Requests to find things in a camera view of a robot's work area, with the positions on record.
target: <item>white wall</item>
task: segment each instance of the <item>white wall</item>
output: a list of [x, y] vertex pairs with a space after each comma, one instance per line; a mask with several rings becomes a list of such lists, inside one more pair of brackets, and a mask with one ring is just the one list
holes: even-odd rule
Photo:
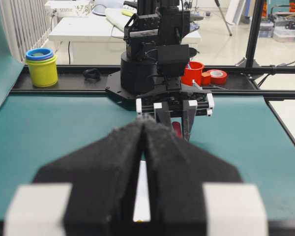
[[[231, 0], [219, 0], [221, 7], [222, 8], [228, 8]], [[212, 8], [212, 7], [216, 7], [215, 1], [214, 0], [198, 0], [198, 7], [208, 7], [208, 8]]]

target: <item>white plastic part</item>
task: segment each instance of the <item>white plastic part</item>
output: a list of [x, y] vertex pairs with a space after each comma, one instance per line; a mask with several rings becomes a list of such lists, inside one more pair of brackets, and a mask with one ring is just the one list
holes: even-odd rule
[[197, 100], [189, 100], [189, 106], [190, 107], [197, 107], [198, 101]]
[[133, 221], [148, 222], [150, 220], [151, 214], [149, 210], [147, 163], [141, 161]]
[[142, 117], [142, 99], [140, 98], [136, 99], [136, 109], [138, 117]]
[[71, 183], [21, 185], [5, 216], [4, 236], [65, 236]]
[[212, 93], [208, 93], [206, 95], [206, 99], [208, 101], [208, 109], [206, 110], [206, 115], [210, 117], [213, 114], [213, 109], [215, 107], [214, 98]]
[[154, 103], [154, 109], [162, 109], [162, 108], [163, 108], [163, 106], [162, 106], [161, 102]]
[[253, 184], [204, 183], [207, 236], [268, 236], [266, 210]]

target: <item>plastic storage bin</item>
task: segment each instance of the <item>plastic storage bin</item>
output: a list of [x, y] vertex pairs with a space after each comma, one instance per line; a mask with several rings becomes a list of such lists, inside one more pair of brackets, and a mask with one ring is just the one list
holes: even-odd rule
[[272, 38], [274, 30], [274, 23], [271, 21], [262, 21], [260, 24], [259, 37]]
[[295, 29], [285, 27], [275, 27], [273, 38], [278, 42], [295, 42]]

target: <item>white desk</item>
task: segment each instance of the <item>white desk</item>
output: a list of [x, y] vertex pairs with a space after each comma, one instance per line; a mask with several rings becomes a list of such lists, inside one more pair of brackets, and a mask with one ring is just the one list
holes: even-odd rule
[[[85, 18], [63, 18], [49, 35], [54, 42], [71, 41], [72, 64], [120, 65], [125, 51], [123, 32], [103, 16], [90, 14]], [[183, 43], [198, 49], [201, 37], [197, 31], [187, 35]]]

